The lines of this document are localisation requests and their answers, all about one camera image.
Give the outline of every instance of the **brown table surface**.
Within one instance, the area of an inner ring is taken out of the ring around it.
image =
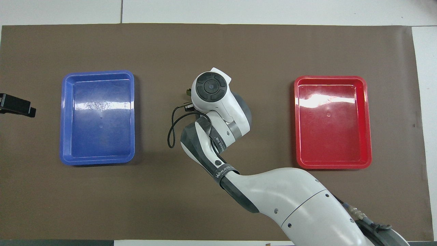
[[[1,42],[1,92],[37,109],[33,119],[0,115],[2,239],[287,240],[271,219],[241,208],[179,145],[167,147],[171,111],[189,100],[185,90],[211,67],[232,77],[231,89],[252,110],[251,131],[223,154],[244,175],[295,165],[289,106],[295,78],[363,77],[371,166],[311,173],[407,240],[433,239],[410,27],[4,26]],[[135,75],[134,159],[64,165],[63,77],[120,69]],[[182,120],[177,136],[192,121]]]

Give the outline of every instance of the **round button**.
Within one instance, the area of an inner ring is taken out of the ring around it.
[[[208,79],[204,84],[203,88],[207,93],[214,94],[219,90],[219,82],[215,79]]]

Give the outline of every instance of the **blue tray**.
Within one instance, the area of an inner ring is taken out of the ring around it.
[[[62,81],[59,156],[67,165],[124,163],[135,154],[134,76],[74,73]]]

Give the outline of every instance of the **red tray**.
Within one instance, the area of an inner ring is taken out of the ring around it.
[[[367,84],[358,76],[302,76],[294,84],[296,157],[307,169],[370,165]]]

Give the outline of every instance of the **black clamp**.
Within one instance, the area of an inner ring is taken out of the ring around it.
[[[36,109],[30,102],[8,94],[0,93],[0,114],[12,113],[34,118]]]

